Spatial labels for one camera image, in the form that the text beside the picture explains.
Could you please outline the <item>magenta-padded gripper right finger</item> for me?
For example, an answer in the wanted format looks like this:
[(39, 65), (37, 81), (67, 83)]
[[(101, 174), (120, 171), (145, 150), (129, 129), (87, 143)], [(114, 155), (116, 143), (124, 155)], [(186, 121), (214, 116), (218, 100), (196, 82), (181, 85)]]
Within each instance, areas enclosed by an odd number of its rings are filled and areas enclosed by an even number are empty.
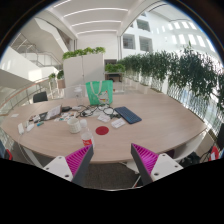
[(156, 154), (134, 143), (131, 144), (131, 154), (143, 185), (148, 185), (182, 169), (182, 166), (166, 153)]

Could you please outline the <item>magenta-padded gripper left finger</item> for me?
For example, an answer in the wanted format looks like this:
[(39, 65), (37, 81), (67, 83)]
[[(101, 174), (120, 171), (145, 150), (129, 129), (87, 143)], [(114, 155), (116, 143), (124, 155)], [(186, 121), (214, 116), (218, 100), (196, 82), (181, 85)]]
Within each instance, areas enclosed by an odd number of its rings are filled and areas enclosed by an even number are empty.
[(93, 146), (87, 145), (66, 157), (55, 157), (44, 170), (82, 186), (93, 154)]

